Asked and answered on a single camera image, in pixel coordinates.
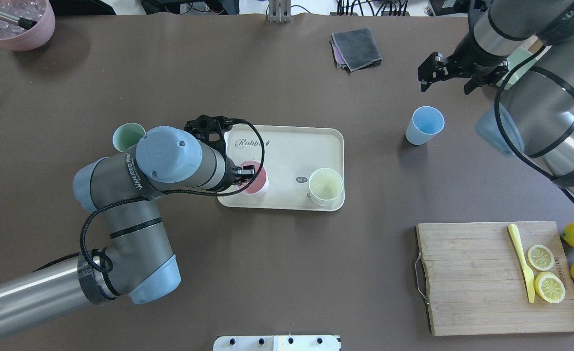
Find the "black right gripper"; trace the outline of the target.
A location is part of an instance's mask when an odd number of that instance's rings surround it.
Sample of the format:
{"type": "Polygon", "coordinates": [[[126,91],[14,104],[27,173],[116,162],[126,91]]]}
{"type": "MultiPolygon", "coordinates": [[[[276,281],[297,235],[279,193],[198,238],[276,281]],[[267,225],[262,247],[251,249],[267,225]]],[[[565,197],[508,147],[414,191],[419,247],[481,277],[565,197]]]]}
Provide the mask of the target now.
{"type": "Polygon", "coordinates": [[[492,85],[495,78],[503,77],[507,69],[497,67],[507,57],[485,51],[476,41],[474,33],[470,32],[461,40],[452,55],[447,57],[434,52],[421,63],[417,69],[421,91],[427,91],[434,82],[450,78],[469,78],[464,85],[464,94],[471,94],[474,89],[485,84],[492,85]]]}

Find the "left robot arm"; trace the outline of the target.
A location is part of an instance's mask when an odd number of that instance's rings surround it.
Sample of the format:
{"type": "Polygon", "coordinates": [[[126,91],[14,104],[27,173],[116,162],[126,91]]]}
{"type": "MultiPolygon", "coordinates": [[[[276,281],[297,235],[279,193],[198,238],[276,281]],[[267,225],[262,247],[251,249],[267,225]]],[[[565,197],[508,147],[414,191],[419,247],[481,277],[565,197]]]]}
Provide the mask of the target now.
{"type": "Polygon", "coordinates": [[[79,252],[0,285],[0,339],[124,294],[147,304],[180,284],[156,201],[169,194],[227,197],[249,187],[260,166],[227,156],[224,133],[249,122],[201,115],[184,129],[148,130],[122,153],[77,171],[76,200],[90,215],[79,252]]]}

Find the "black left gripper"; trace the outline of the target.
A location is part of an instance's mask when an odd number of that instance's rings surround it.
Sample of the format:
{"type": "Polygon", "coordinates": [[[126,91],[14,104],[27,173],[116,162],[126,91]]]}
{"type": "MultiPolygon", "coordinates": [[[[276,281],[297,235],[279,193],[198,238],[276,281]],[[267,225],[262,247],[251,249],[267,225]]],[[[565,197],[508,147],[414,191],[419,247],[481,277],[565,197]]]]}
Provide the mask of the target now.
{"type": "Polygon", "coordinates": [[[212,192],[227,190],[233,183],[235,186],[245,186],[254,178],[255,166],[236,166],[227,156],[225,133],[236,124],[234,118],[224,116],[211,117],[202,114],[196,119],[186,122],[184,130],[190,133],[196,140],[211,149],[211,155],[215,159],[215,169],[211,177],[202,186],[196,186],[212,192]]]}

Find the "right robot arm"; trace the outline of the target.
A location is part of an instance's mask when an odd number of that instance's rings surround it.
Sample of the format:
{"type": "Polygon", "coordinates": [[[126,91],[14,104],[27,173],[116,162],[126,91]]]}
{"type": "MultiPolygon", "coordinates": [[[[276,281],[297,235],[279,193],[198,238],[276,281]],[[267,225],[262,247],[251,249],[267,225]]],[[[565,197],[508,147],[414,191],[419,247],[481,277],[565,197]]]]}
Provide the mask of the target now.
{"type": "Polygon", "coordinates": [[[434,82],[467,78],[466,94],[493,85],[507,58],[536,36],[548,51],[476,125],[503,153],[514,153],[574,194],[574,0],[492,0],[468,13],[469,31],[451,56],[431,53],[418,68],[421,90],[434,82]]]}

